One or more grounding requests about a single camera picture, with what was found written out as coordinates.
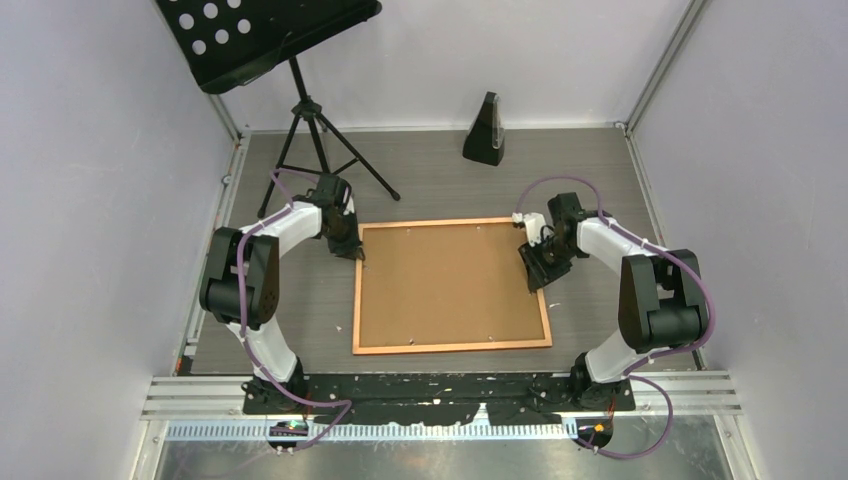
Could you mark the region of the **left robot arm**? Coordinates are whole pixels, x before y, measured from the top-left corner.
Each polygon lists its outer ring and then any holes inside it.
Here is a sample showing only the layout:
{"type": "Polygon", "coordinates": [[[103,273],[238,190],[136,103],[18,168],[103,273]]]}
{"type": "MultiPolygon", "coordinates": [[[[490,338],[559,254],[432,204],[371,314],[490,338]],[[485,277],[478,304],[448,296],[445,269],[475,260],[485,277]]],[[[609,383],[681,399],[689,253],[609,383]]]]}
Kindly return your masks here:
{"type": "Polygon", "coordinates": [[[302,362],[276,318],[280,260],[310,239],[325,239],[335,257],[364,257],[353,190],[339,176],[320,175],[306,194],[288,198],[277,213],[251,225],[217,229],[201,278],[201,308],[236,336],[252,364],[246,393],[268,399],[284,414],[313,403],[302,362]]]}

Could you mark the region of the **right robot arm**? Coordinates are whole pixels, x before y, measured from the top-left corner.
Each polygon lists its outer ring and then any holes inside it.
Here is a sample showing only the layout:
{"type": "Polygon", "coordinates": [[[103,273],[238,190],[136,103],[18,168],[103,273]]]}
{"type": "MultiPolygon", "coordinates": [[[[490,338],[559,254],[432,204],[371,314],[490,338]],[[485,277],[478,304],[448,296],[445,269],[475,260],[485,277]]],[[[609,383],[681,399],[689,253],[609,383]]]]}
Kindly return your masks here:
{"type": "Polygon", "coordinates": [[[584,209],[575,193],[556,195],[548,209],[548,215],[512,215],[526,235],[518,252],[530,292],[569,273],[576,259],[594,257],[619,278],[616,331],[580,354],[565,381],[568,402],[596,410],[623,391],[634,364],[706,335],[709,313],[698,284],[699,264],[689,250],[658,247],[604,211],[584,209]]]}

